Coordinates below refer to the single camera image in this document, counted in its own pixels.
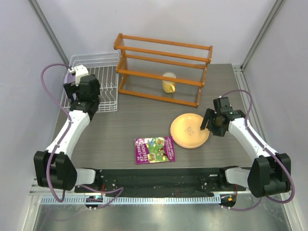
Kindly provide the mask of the purple plate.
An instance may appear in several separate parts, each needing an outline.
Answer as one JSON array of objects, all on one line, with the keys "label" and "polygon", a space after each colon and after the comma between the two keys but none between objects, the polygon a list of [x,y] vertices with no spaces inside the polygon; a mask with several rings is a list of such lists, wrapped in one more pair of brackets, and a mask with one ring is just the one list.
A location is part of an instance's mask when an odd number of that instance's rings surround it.
[{"label": "purple plate", "polygon": [[75,82],[75,76],[68,72],[64,77],[64,84],[71,83],[71,82]]}]

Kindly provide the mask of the pink plate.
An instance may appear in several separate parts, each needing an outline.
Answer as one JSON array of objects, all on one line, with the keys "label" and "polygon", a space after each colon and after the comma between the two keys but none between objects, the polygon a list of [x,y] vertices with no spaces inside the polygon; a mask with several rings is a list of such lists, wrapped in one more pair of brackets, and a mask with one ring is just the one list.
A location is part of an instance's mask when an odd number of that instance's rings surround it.
[{"label": "pink plate", "polygon": [[209,130],[197,130],[193,131],[191,129],[186,131],[170,130],[170,134],[174,142],[187,149],[193,149],[203,145],[209,138]]}]

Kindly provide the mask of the orange plate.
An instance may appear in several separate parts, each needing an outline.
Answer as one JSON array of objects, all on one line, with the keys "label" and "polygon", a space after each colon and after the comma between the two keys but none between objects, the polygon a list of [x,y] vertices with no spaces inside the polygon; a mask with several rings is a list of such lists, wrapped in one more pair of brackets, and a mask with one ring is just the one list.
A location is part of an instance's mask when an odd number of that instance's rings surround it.
[{"label": "orange plate", "polygon": [[197,131],[200,130],[202,121],[203,117],[200,115],[193,113],[182,114],[173,120],[170,130],[186,131],[191,129]]}]

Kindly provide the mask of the yellow plate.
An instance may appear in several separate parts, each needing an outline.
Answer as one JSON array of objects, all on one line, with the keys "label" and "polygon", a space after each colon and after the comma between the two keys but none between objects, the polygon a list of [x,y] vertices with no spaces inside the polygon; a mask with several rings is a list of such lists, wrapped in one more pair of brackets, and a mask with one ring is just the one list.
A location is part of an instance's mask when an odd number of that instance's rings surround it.
[{"label": "yellow plate", "polygon": [[172,138],[174,142],[178,144],[179,146],[183,148],[187,148],[187,149],[193,149],[193,148],[200,147],[202,144],[204,144],[207,141],[208,136],[205,136],[205,137],[173,136]]}]

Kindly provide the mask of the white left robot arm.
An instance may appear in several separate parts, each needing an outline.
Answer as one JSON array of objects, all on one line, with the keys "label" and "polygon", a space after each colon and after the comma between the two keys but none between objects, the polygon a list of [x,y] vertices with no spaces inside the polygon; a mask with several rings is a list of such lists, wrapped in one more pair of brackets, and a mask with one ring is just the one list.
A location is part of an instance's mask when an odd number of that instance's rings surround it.
[{"label": "white left robot arm", "polygon": [[37,183],[40,187],[70,191],[85,184],[92,192],[102,188],[102,179],[91,168],[76,169],[71,161],[72,153],[83,130],[89,125],[100,104],[100,84],[95,75],[81,78],[74,83],[64,84],[65,91],[76,99],[71,103],[69,117],[45,151],[34,155]]}]

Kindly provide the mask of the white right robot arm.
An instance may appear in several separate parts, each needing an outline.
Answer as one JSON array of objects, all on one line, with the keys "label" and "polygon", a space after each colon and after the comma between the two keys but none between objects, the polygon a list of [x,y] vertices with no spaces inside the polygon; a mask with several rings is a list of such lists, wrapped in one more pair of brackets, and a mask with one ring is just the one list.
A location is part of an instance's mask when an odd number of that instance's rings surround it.
[{"label": "white right robot arm", "polygon": [[223,137],[233,135],[253,160],[250,169],[225,167],[220,169],[218,186],[223,190],[234,184],[248,188],[256,198],[289,192],[291,159],[280,154],[262,140],[241,110],[234,110],[228,97],[213,100],[214,109],[208,108],[200,130],[209,130]]}]

